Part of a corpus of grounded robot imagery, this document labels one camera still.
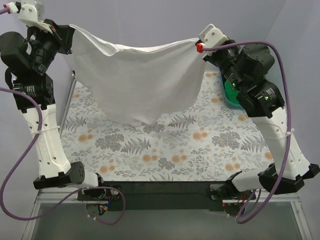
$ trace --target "floral tablecloth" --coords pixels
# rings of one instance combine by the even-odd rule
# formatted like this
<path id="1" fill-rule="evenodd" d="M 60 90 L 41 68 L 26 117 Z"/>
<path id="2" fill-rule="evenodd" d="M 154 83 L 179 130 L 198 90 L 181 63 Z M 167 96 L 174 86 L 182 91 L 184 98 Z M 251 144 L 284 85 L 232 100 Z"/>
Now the floral tablecloth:
<path id="1" fill-rule="evenodd" d="M 224 181 L 273 161 L 245 111 L 225 104 L 217 72 L 205 73 L 191 108 L 163 114 L 153 126 L 108 121 L 77 82 L 62 131 L 70 162 L 82 161 L 105 181 Z"/>

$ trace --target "white fabric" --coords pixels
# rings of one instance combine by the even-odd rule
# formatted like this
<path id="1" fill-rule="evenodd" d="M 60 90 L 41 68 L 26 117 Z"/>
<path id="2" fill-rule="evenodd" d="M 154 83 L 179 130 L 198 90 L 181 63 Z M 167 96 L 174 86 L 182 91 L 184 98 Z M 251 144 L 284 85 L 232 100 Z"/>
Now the white fabric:
<path id="1" fill-rule="evenodd" d="M 153 125 L 163 113 L 191 107 L 202 84 L 205 61 L 197 38 L 155 47 L 112 44 L 76 29 L 72 51 L 76 79 L 114 122 Z"/>

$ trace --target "wire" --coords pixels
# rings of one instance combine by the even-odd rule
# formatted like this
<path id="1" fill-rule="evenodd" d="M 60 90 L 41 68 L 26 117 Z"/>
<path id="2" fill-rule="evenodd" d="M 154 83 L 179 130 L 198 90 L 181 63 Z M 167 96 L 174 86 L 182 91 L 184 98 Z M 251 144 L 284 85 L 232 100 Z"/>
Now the wire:
<path id="1" fill-rule="evenodd" d="M 16 95 L 19 95 L 19 96 L 22 96 L 24 98 L 26 98 L 27 100 L 29 100 L 33 105 L 34 107 L 36 108 L 36 111 L 38 113 L 38 116 L 39 116 L 39 124 L 38 124 L 38 128 L 37 130 L 38 131 L 41 131 L 42 129 L 42 123 L 43 123 L 43 116 L 42 116 L 42 113 L 41 113 L 41 109 L 39 107 L 39 105 L 36 103 L 35 100 L 32 99 L 32 97 L 30 97 L 29 95 L 26 95 L 22 92 L 19 92 L 19 91 L 16 91 L 16 90 L 11 90 L 11 89 L 6 89 L 6 88 L 3 88 L 3 87 L 0 87 L 0 91 L 1 92 L 6 92 L 6 93 L 11 93 L 11 94 L 16 94 Z M 115 221 L 115 222 L 107 222 L 107 221 L 104 221 L 102 219 L 99 219 L 95 216 L 91 216 L 91 215 L 88 215 L 88 217 L 91 217 L 93 218 L 94 220 L 97 220 L 103 224 L 106 224 L 106 225 L 115 225 L 117 224 L 124 216 L 125 214 L 125 210 L 126 210 L 126 199 L 125 199 L 125 196 L 124 194 L 119 190 L 119 189 L 116 189 L 116 188 L 113 188 L 113 187 L 109 187 L 109 186 L 98 186 L 98 187 L 90 187 L 90 188 L 84 188 L 84 189 L 77 189 L 73 192 L 70 192 L 67 196 L 65 196 L 61 201 L 59 201 L 56 205 L 54 205 L 52 208 L 50 208 L 48 211 L 42 213 L 42 214 L 39 214 L 38 216 L 33 216 L 33 217 L 21 217 L 21 216 L 16 216 L 14 214 L 12 214 L 11 212 L 8 211 L 8 209 L 6 208 L 5 206 L 5 203 L 4 203 L 4 191 L 5 191 L 5 187 L 10 179 L 10 177 L 12 176 L 12 174 L 15 172 L 15 170 L 17 169 L 17 167 L 19 166 L 19 164 L 23 161 L 23 159 L 26 157 L 26 155 L 28 154 L 28 152 L 30 151 L 30 149 L 33 147 L 33 145 L 36 143 L 37 139 L 39 137 L 39 133 L 37 133 L 32 141 L 30 142 L 29 146 L 27 147 L 27 149 L 24 151 L 24 153 L 21 155 L 21 157 L 18 159 L 18 161 L 15 163 L 15 165 L 13 166 L 13 168 L 9 171 L 8 175 L 5 177 L 2 185 L 1 185 L 1 188 L 0 188 L 0 207 L 2 209 L 2 211 L 8 215 L 9 217 L 13 218 L 13 219 L 16 219 L 16 220 L 20 220 L 20 221 L 30 221 L 30 220 L 35 220 L 35 219 L 39 219 L 41 217 L 44 217 L 46 216 L 47 214 L 51 213 L 53 210 L 55 210 L 57 207 L 59 207 L 65 200 L 67 200 L 69 197 L 71 197 L 73 194 L 76 194 L 82 190 L 91 190 L 91 189 L 107 189 L 107 190 L 114 190 L 114 191 L 117 191 L 120 196 L 121 196 L 121 200 L 123 202 L 123 208 L 122 208 L 122 212 L 120 214 L 120 216 L 118 217 L 118 219 Z"/>
<path id="2" fill-rule="evenodd" d="M 246 194 L 243 195 L 243 201 L 240 204 L 243 204 L 246 200 Z"/>
<path id="3" fill-rule="evenodd" d="M 0 10 L 0 15 L 5 14 L 5 13 L 9 13 L 10 12 L 10 8 L 5 7 L 4 9 Z"/>
<path id="4" fill-rule="evenodd" d="M 281 71 L 281 76 L 282 76 L 285 102 L 286 102 L 287 132 L 290 133 L 292 119 L 291 119 L 291 106 L 290 106 L 290 100 L 289 100 L 287 79 L 286 79 L 284 64 L 282 62 L 282 59 L 280 57 L 278 50 L 276 49 L 276 47 L 274 45 L 272 45 L 271 43 L 269 43 L 267 41 L 242 41 L 242 42 L 231 43 L 231 44 L 227 44 L 227 45 L 223 45 L 223 46 L 213 47 L 213 48 L 204 48 L 203 50 L 204 51 L 218 51 L 218 50 L 229 49 L 229 48 L 238 47 L 238 46 L 242 46 L 242 45 L 248 45 L 248 44 L 262 44 L 262 45 L 266 45 L 266 46 L 270 47 L 273 50 L 273 52 L 278 60 L 280 71 Z M 285 146 L 285 152 L 284 152 L 284 157 L 283 157 L 281 169 L 278 174 L 278 178 L 276 179 L 275 184 L 274 184 L 272 190 L 270 191 L 269 195 L 266 197 L 266 199 L 264 200 L 264 202 L 262 203 L 262 205 L 260 207 L 258 207 L 257 209 L 253 209 L 252 212 L 250 212 L 246 215 L 246 218 L 244 218 L 244 217 L 242 218 L 242 211 L 249 204 L 249 201 L 252 199 L 252 197 L 255 193 L 255 191 L 254 191 L 239 211 L 239 214 L 236 218 L 236 221 L 238 224 L 245 224 L 245 223 L 249 222 L 251 219 L 253 219 L 256 215 L 258 215 L 261 212 L 261 210 L 264 209 L 265 206 L 268 204 L 271 197 L 275 194 L 275 192 L 280 184 L 280 181 L 284 175 L 284 172 L 285 172 L 285 168 L 286 168 L 286 164 L 287 164 L 287 160 L 288 160 L 288 155 L 289 155 L 289 150 L 290 150 L 290 142 L 291 142 L 291 135 L 288 134 L 286 137 L 286 146 Z"/>

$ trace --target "connector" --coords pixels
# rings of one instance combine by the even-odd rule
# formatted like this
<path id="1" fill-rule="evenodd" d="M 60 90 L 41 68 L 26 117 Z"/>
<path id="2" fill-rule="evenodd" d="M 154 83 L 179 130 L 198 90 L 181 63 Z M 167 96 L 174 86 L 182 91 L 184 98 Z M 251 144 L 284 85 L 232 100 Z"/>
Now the connector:
<path id="1" fill-rule="evenodd" d="M 8 12 L 9 14 L 14 14 L 14 13 L 19 12 L 19 9 L 18 9 L 18 7 L 16 6 L 16 4 L 14 2 L 3 4 L 3 6 L 5 8 L 10 9 L 10 11 Z"/>

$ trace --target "zip tie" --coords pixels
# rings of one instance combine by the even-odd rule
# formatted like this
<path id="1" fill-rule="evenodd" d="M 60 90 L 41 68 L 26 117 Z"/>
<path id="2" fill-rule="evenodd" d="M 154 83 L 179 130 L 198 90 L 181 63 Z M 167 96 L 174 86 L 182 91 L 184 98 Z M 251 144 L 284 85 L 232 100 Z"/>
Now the zip tie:
<path id="1" fill-rule="evenodd" d="M 294 128 L 291 128 L 291 131 L 287 131 L 287 132 L 286 132 L 286 135 L 287 135 L 287 136 L 290 136 L 290 135 L 292 135 L 292 134 L 294 133 L 294 131 L 295 131 L 295 129 L 294 129 Z"/>
<path id="2" fill-rule="evenodd" d="M 42 134 L 42 133 L 45 133 L 45 132 L 49 132 L 51 130 L 56 130 L 56 129 L 59 129 L 60 126 L 55 126 L 55 127 L 52 127 L 52 128 L 42 128 L 40 131 L 34 131 L 35 134 Z"/>

